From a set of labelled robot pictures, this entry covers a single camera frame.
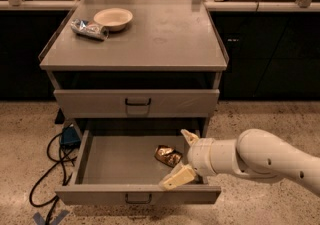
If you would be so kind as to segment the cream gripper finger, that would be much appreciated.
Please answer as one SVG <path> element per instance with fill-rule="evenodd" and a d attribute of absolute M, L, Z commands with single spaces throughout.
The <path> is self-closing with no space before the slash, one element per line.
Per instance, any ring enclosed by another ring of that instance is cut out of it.
<path fill-rule="evenodd" d="M 190 165 L 179 163 L 159 182 L 159 186 L 163 190 L 172 190 L 193 181 L 196 176 Z"/>
<path fill-rule="evenodd" d="M 181 134 L 184 136 L 184 138 L 189 146 L 192 146 L 193 144 L 195 144 L 199 140 L 199 137 L 196 134 L 194 134 L 186 129 L 182 129 Z"/>

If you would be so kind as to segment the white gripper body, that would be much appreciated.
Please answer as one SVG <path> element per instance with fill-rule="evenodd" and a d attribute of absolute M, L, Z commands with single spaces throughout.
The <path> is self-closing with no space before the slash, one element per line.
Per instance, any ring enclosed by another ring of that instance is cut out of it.
<path fill-rule="evenodd" d="M 200 138 L 194 140 L 188 150 L 187 160 L 195 173 L 201 177 L 214 176 L 211 164 L 211 147 L 214 140 L 212 138 Z"/>

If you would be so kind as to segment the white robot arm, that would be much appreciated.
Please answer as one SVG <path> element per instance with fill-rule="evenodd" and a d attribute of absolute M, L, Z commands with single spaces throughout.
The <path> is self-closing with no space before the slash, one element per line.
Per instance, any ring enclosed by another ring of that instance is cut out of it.
<path fill-rule="evenodd" d="M 198 176 L 229 174 L 268 183 L 286 178 L 320 196 L 320 158 L 272 133 L 249 129 L 231 140 L 200 138 L 185 129 L 181 133 L 189 145 L 187 162 L 177 164 L 160 181 L 165 190 L 185 185 Z"/>

